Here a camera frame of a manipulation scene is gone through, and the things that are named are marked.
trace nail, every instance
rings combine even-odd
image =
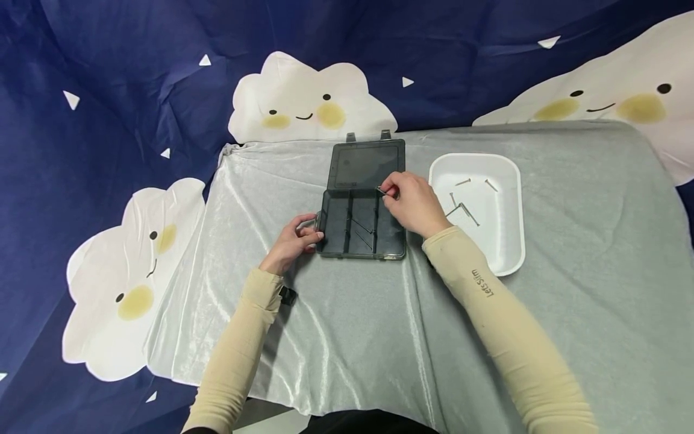
[[[487,184],[489,184],[489,187],[492,187],[492,188],[494,189],[495,192],[499,193],[499,190],[497,190],[496,187],[494,187],[494,186],[489,182],[489,179],[485,179],[484,182],[487,183]]]

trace cloud eye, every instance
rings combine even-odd
[[[660,86],[656,87],[656,90],[657,90],[659,93],[666,94],[666,93],[668,93],[669,91],[672,90],[672,85],[669,84],[669,83],[663,83],[663,84],[661,84]]]

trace gray tablecloth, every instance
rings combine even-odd
[[[504,282],[567,359],[603,433],[694,426],[694,270],[684,209],[624,124],[562,122],[397,134],[408,170],[450,152],[521,170],[527,258]],[[230,147],[147,344],[149,369],[197,384],[251,267],[321,205],[329,142]],[[381,408],[442,433],[522,433],[466,313],[409,236],[400,262],[298,262],[251,396],[308,414]]]

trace arm sleeve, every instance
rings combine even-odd
[[[525,306],[499,281],[457,227],[424,251],[465,307],[530,434],[597,433],[593,413],[561,355]]]
[[[210,428],[231,433],[255,377],[265,336],[280,308],[282,278],[254,269],[205,368],[183,431]]]

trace black strap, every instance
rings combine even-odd
[[[280,289],[280,297],[282,297],[282,304],[286,304],[287,306],[293,305],[297,296],[298,294],[296,293],[296,291],[284,285],[282,286],[282,289]]]

